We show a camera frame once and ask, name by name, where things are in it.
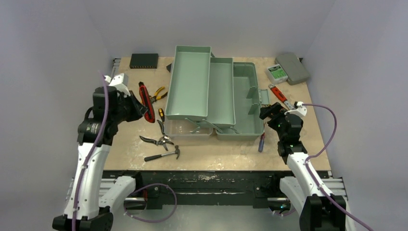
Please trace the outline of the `black handled screwdriver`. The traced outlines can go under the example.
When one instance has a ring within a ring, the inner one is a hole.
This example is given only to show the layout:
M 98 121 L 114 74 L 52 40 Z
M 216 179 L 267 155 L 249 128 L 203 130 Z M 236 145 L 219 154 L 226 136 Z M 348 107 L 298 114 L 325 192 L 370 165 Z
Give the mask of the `black handled screwdriver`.
M 159 114 L 159 116 L 160 116 L 160 118 L 161 118 L 162 123 L 164 124 L 164 123 L 165 123 L 165 113 L 164 113 L 164 110 L 163 110 L 162 108 L 159 108 L 159 109 L 158 109 L 158 114 Z

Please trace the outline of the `red black utility knife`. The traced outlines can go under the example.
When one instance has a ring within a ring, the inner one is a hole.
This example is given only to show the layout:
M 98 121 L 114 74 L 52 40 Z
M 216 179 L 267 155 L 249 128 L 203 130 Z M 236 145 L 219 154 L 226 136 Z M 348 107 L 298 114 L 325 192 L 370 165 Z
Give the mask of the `red black utility knife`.
M 138 85 L 139 85 L 139 95 L 142 99 L 142 103 L 147 108 L 147 111 L 144 114 L 144 118 L 149 123 L 155 123 L 155 113 L 154 113 L 153 105 L 152 105 L 148 90 L 143 82 L 139 82 Z

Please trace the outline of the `black handled hammer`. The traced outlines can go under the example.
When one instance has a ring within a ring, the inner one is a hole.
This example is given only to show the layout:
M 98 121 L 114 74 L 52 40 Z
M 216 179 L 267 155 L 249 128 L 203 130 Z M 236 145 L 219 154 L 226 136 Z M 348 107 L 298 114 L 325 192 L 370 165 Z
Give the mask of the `black handled hammer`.
M 165 156 L 169 156 L 169 155 L 176 155 L 176 159 L 178 159 L 179 156 L 180 156 L 179 146 L 178 146 L 178 145 L 175 145 L 175 150 L 172 151 L 172 152 L 168 152 L 168 153 L 165 153 L 165 154 L 157 154 L 157 155 L 145 157 L 145 158 L 144 158 L 144 161 L 145 161 L 145 162 L 148 162 L 148 161 L 152 161 L 152 160 L 159 159 L 159 158 L 162 158 L 162 157 L 165 157 Z

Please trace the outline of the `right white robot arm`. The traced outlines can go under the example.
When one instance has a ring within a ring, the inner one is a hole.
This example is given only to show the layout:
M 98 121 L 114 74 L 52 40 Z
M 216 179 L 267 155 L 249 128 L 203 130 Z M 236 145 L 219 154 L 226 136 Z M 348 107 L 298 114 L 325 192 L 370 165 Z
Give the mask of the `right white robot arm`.
M 300 140 L 302 117 L 306 114 L 302 102 L 290 111 L 280 103 L 260 109 L 260 119 L 268 119 L 267 125 L 278 135 L 279 156 L 294 174 L 272 180 L 271 192 L 288 197 L 290 210 L 299 214 L 302 231 L 354 231 L 355 224 L 345 214 L 347 200 L 336 195 L 318 175 Z

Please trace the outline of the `grey plastic case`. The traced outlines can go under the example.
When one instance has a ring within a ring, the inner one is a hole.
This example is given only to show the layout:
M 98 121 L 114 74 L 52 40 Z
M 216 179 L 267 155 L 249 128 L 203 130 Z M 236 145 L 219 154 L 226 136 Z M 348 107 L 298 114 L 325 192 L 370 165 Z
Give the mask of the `grey plastic case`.
M 287 74 L 287 82 L 289 85 L 296 85 L 306 82 L 311 77 L 298 57 L 293 52 L 280 54 L 275 59 L 276 64 L 279 64 Z

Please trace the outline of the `black network switch box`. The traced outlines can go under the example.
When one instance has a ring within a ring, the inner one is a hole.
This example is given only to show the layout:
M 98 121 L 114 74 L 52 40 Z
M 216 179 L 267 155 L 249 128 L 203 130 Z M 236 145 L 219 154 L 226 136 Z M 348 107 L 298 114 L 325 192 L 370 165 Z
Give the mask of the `black network switch box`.
M 133 53 L 130 58 L 130 69 L 156 69 L 159 55 L 157 53 Z

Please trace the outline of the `red adjustable wrench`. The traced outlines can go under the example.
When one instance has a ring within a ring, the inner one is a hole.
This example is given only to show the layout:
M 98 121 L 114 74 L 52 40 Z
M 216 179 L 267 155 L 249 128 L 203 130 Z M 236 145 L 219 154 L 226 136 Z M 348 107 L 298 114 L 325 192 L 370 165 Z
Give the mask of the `red adjustable wrench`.
M 271 92 L 281 101 L 289 110 L 294 110 L 295 107 L 292 105 L 289 100 L 284 96 L 284 94 L 276 87 L 274 84 L 269 84 L 269 89 Z

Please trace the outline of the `aluminium rail frame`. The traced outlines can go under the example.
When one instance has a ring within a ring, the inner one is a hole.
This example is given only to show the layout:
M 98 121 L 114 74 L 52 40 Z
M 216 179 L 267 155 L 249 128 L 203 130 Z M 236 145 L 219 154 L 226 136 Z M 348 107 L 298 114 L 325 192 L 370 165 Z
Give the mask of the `aluminium rail frame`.
M 93 106 L 78 128 L 78 164 L 74 185 L 65 214 L 72 219 L 83 216 L 91 218 L 102 208 L 113 211 L 125 198 L 143 191 L 134 176 L 120 176 L 103 199 L 99 190 L 103 166 L 110 152 L 113 138 L 121 122 L 139 120 L 147 111 L 124 84 L 123 76 L 103 76 L 103 86 L 93 94 Z M 268 126 L 278 136 L 278 152 L 285 164 L 294 173 L 298 187 L 289 184 L 288 179 L 280 181 L 280 190 L 289 198 L 297 211 L 308 205 L 333 205 L 345 211 L 346 200 L 335 195 L 317 175 L 311 164 L 311 156 L 300 141 L 302 117 L 306 114 L 306 104 L 298 102 L 296 109 L 284 111 L 277 103 L 261 109 L 260 118 L 270 117 Z

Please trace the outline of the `green white screw box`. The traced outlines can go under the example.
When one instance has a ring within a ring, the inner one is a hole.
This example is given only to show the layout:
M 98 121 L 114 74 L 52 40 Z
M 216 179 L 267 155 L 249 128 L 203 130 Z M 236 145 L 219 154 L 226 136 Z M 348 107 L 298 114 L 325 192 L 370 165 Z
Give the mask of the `green white screw box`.
M 271 84 L 274 85 L 286 82 L 288 79 L 286 72 L 283 70 L 280 64 L 267 67 L 265 73 Z

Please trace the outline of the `yellow black needle pliers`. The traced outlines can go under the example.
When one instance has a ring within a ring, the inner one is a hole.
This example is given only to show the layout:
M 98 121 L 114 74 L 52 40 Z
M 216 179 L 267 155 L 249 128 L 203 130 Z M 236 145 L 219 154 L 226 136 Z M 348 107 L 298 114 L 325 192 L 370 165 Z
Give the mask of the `yellow black needle pliers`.
M 158 88 L 157 91 L 154 93 L 154 95 L 150 97 L 151 103 L 155 103 L 155 102 L 157 102 L 158 100 L 161 100 L 161 99 L 163 99 L 164 97 L 166 97 L 166 96 L 168 95 L 168 92 L 167 92 L 167 91 L 166 91 L 165 93 L 163 93 L 162 95 L 160 95 L 160 93 L 161 93 L 162 91 L 164 91 L 164 90 L 165 90 L 165 87 L 164 87 L 164 86 L 161 86 L 160 88 Z

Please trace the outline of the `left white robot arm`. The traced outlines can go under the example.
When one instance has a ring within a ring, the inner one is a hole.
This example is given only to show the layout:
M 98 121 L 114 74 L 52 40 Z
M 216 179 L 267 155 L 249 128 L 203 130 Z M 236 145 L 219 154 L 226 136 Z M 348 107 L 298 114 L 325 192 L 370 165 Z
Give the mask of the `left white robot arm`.
M 57 231 L 109 231 L 114 211 L 126 196 L 143 192 L 137 171 L 124 173 L 104 196 L 100 188 L 104 165 L 121 122 L 143 118 L 147 108 L 127 87 L 96 88 L 93 105 L 78 126 L 78 164 L 71 195 L 64 213 L 55 217 L 52 228 Z

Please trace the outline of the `blue red screwdriver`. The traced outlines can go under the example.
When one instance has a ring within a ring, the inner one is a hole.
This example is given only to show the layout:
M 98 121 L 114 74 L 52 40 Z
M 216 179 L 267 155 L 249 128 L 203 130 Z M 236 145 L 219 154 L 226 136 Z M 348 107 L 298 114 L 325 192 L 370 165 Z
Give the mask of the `blue red screwdriver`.
M 259 145 L 258 145 L 258 152 L 259 152 L 259 153 L 263 152 L 264 143 L 265 143 L 265 133 L 263 133 L 263 134 L 260 136 L 260 141 L 259 141 Z

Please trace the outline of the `small black flat box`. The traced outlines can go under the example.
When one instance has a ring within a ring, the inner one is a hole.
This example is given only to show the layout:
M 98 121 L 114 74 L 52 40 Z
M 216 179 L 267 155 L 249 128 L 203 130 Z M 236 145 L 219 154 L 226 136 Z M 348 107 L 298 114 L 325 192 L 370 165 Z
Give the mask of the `small black flat box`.
M 169 65 L 166 66 L 166 69 L 168 72 L 171 72 L 172 70 L 172 63 L 170 63 Z

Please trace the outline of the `translucent green tool box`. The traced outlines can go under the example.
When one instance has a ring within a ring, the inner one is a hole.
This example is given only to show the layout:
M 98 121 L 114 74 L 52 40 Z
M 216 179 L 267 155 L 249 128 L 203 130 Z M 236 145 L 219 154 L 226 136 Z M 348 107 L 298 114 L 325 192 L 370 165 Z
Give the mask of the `translucent green tool box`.
M 260 110 L 269 103 L 254 63 L 215 57 L 208 46 L 175 48 L 164 133 L 172 139 L 254 141 L 264 133 Z

